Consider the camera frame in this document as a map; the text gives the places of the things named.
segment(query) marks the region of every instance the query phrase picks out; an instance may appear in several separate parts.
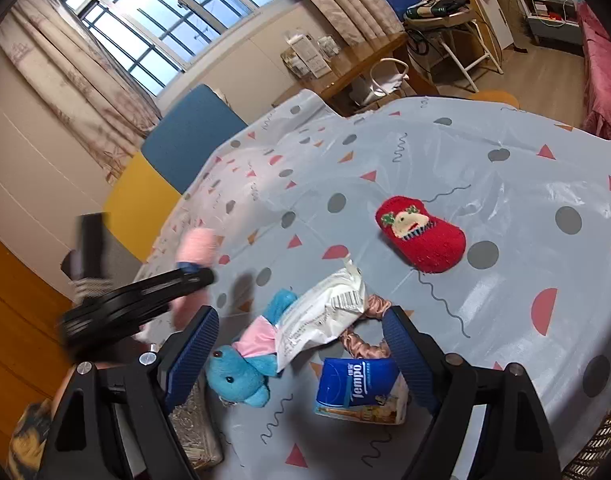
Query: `blue gripper pad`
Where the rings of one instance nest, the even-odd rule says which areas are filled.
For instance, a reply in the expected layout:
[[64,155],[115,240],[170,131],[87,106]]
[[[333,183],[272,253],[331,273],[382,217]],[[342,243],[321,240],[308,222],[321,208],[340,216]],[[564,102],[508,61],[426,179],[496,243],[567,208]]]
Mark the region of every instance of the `blue gripper pad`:
[[[209,310],[203,319],[200,319],[199,316],[202,316],[204,309]],[[210,350],[212,350],[217,341],[219,333],[219,316],[217,311],[210,306],[201,307],[183,333],[173,334],[170,338],[173,336],[185,338],[188,332],[192,332],[192,334],[187,339],[187,343],[178,353],[177,359],[167,369],[164,405],[168,413],[171,413],[175,407],[182,405],[188,399],[192,387],[197,382],[199,373],[201,373],[201,369],[208,358],[208,354],[210,354]]]
[[435,415],[441,406],[433,393],[433,375],[419,348],[392,308],[383,315],[383,337],[390,347],[391,355],[401,370],[414,400]]

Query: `patterned plastic tablecloth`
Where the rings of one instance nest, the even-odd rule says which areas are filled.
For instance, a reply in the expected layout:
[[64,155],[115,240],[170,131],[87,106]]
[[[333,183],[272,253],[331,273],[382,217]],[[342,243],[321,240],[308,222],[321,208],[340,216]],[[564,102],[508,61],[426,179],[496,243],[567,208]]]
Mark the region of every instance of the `patterned plastic tablecloth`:
[[[459,226],[463,260],[410,267],[374,215],[402,194]],[[184,232],[218,235],[210,288],[230,342],[281,288],[302,294],[348,253],[369,292],[400,304],[445,352],[527,368],[564,466],[611,406],[611,141],[505,104],[400,99],[342,118],[303,91],[215,151],[180,199],[137,280],[174,268]],[[154,339],[170,332],[163,316]],[[378,322],[358,333],[376,344]],[[215,479],[400,478],[428,414],[387,427],[314,415],[323,359],[303,352],[263,409],[212,399],[226,460]],[[465,480],[485,410],[476,408],[454,471]]]

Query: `pink blanket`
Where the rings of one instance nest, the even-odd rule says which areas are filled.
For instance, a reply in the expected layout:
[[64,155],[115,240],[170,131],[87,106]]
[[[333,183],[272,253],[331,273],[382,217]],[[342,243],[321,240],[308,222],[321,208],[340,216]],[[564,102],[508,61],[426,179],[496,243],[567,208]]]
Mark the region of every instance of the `pink blanket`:
[[586,56],[587,116],[583,129],[603,139],[611,139],[611,41],[594,12],[583,2],[577,9],[583,28]]

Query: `scrunchie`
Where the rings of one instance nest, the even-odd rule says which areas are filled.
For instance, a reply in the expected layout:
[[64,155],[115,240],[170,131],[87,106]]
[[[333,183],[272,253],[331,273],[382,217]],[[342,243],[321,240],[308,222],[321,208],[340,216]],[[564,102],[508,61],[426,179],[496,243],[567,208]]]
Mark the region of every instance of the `scrunchie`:
[[[367,298],[367,309],[361,319],[369,317],[372,319],[383,319],[383,314],[392,306],[388,300],[381,296],[371,294]],[[382,359],[390,357],[390,348],[385,339],[378,346],[368,345],[361,337],[355,334],[353,327],[344,330],[339,336],[343,348],[355,359]]]

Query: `wooden floor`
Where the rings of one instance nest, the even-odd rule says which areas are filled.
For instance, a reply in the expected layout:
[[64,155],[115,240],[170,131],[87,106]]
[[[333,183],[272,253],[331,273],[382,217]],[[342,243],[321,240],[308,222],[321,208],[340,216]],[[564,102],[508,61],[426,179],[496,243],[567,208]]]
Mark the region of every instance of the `wooden floor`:
[[70,301],[0,242],[0,462],[26,405],[52,397],[68,368],[55,325]]
[[[487,68],[471,72],[479,90],[505,90],[519,100],[521,108],[579,127],[585,118],[584,59],[565,52],[564,45],[528,46],[528,53],[503,51],[503,75]],[[434,83],[442,95],[468,97],[470,86],[452,60],[443,60],[432,70]]]

